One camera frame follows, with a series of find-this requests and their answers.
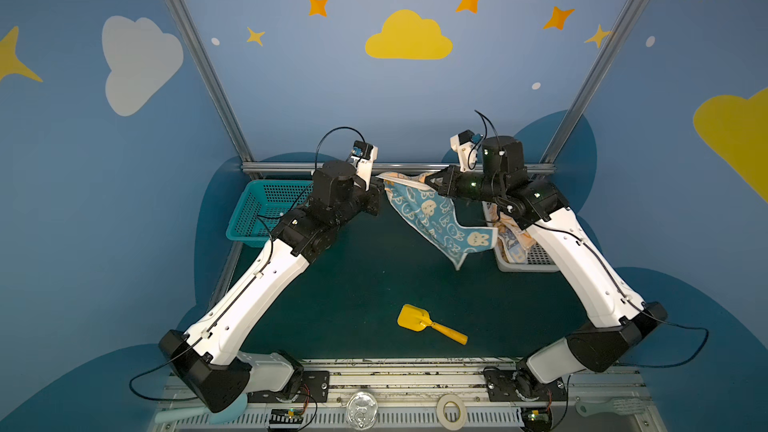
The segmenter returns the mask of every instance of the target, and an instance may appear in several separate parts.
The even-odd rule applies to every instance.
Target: cloth
[[[528,251],[536,239],[524,232],[512,217],[498,212],[496,204],[488,204],[488,215],[498,229],[498,244],[504,251],[504,257],[510,264],[527,264]]]
[[[408,177],[398,172],[379,175],[384,179],[389,203],[403,219],[446,255],[459,270],[467,254],[493,248],[495,227],[464,227],[456,221],[453,200],[438,196],[424,184],[428,173]]]

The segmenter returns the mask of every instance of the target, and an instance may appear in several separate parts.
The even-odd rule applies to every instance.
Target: white cloud
[[[170,79],[184,61],[181,42],[147,18],[136,22],[112,16],[104,22],[101,46],[112,72],[107,101],[121,116],[136,113]]]

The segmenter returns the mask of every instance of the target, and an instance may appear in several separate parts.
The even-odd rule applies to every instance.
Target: blue patterned towel
[[[498,238],[497,230],[495,227],[460,226],[456,221],[453,200],[438,196],[425,185],[423,181],[427,175],[429,172],[418,177],[386,172],[379,177],[384,179],[389,203],[398,214],[451,259],[453,266],[459,270],[467,254],[493,248]]]

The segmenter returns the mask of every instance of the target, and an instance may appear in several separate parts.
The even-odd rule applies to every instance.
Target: robotic arm
[[[457,152],[471,149],[467,130],[452,139]],[[568,201],[546,178],[530,180],[522,143],[510,136],[482,140],[482,172],[469,172],[474,157],[459,153],[459,166],[426,177],[440,196],[491,202],[526,230],[559,266],[576,291],[588,322],[579,330],[524,358],[514,385],[524,400],[545,394],[545,385],[582,369],[602,372],[656,329],[667,312],[646,303],[619,277],[579,225]]]
[[[352,161],[331,160],[312,175],[307,204],[288,211],[243,277],[187,331],[168,331],[160,350],[176,375],[212,411],[240,394],[271,390],[291,399],[302,366],[285,353],[240,351],[250,330],[283,289],[336,240],[359,212],[379,213],[380,182],[371,182],[378,148],[355,141]]]

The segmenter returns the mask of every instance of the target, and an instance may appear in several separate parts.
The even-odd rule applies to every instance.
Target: yellow toy shovel
[[[440,325],[437,322],[432,322],[429,319],[429,312],[423,308],[414,307],[410,304],[402,306],[400,316],[397,318],[397,324],[400,327],[411,329],[412,331],[421,332],[427,327],[431,327],[441,334],[447,335],[453,340],[459,342],[461,345],[467,344],[467,336],[461,332],[457,332],[452,328],[447,328],[445,325]]]

